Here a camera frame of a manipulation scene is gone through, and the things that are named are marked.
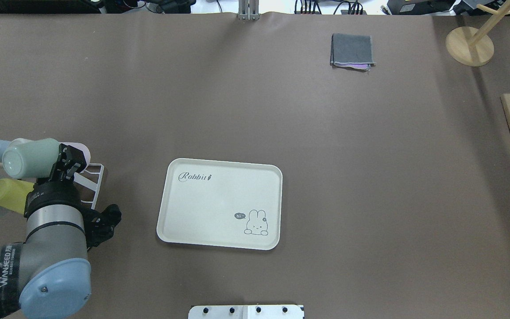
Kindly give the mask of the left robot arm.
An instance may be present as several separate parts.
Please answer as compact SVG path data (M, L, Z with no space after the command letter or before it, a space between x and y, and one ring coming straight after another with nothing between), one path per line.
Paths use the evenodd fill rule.
M29 319L64 319L91 296L89 249L109 240L121 221L118 205L98 212L81 203L74 175L83 152L59 144L46 178L27 194L23 242L0 246L0 319L22 311Z

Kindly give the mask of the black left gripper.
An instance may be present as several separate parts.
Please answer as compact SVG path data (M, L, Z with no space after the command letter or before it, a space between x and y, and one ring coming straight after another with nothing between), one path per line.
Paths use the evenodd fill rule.
M51 168L48 181L35 184L27 194L24 217L29 218L37 210L52 205L81 208L81 198L73 185L74 174L87 166L83 151L71 145L59 145L58 158Z

